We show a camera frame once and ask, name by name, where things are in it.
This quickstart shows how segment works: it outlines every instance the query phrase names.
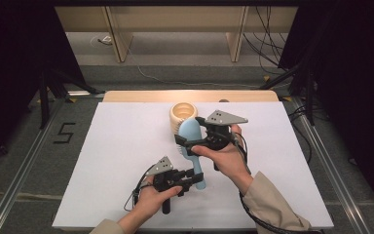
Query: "human hand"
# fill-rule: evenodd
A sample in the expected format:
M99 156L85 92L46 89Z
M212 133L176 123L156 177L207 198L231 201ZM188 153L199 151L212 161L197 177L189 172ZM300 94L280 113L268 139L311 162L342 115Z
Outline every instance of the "human hand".
M145 178L145 181L149 184L153 184L153 180L153 175ZM134 233L160 209L166 199L177 195L181 189L181 186L174 186L166 191L159 192L152 185L142 188L138 202L126 216L118 221L118 224L126 234Z
M239 125L232 125L231 131L232 133L242 134L242 129ZM238 186L242 194L245 194L253 181L253 177L247 172L242 154L234 144L229 143L226 147L218 151L201 145L195 145L191 150L196 154L211 159L220 172L232 180L236 186Z

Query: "white tabletop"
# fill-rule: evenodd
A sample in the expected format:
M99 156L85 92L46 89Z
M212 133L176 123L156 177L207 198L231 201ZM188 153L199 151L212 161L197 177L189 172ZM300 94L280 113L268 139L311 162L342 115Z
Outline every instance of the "white tabletop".
M333 223L320 197L281 102L196 102L199 116L220 109L248 119L242 124L253 175L263 172L292 209L314 228ZM178 153L168 112L174 103L100 103L53 227L92 228L103 219L118 220L142 174L168 156L176 169L192 168ZM253 229L239 191L212 162L200 157L206 189L194 186L171 198L170 214L158 212L141 229Z

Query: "person's left hand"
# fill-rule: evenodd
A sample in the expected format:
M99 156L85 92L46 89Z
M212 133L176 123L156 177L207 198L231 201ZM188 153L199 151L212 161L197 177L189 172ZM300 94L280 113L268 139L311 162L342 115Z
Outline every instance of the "person's left hand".
M153 184L153 180L153 175L145 178L145 181L150 184ZM134 233L138 227L160 209L166 199L177 195L181 189L181 186L174 186L166 191L158 192L152 185L142 188L138 202L126 216L118 221L118 224L126 234Z

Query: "beige sleeve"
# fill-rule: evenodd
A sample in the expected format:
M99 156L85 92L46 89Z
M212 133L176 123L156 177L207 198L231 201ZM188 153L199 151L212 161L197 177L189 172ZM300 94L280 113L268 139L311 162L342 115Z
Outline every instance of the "beige sleeve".
M105 219L90 234L125 234L117 222Z
M250 213L276 227L302 231L308 230L311 224L302 216L293 212L278 189L260 172L243 197ZM257 225L259 234L272 233Z

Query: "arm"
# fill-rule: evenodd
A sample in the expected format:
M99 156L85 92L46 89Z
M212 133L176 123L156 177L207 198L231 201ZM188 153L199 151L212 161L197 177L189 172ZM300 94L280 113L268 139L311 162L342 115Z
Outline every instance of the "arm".
M153 183L153 176L146 178ZM105 219L91 234L132 234L150 217L152 217L170 197L177 195L181 191L181 186L175 186L164 192L158 192L154 186L147 186L141 189L138 203L124 217L117 222Z
M241 134L238 125L232 126L232 132ZM212 160L220 172L232 180L244 194L243 201L250 213L276 227L288 230L308 230L310 223L295 214L276 187L262 174L255 178L247 172L242 155L233 144L219 151L204 146L194 146L192 150ZM259 234L271 233L257 225Z

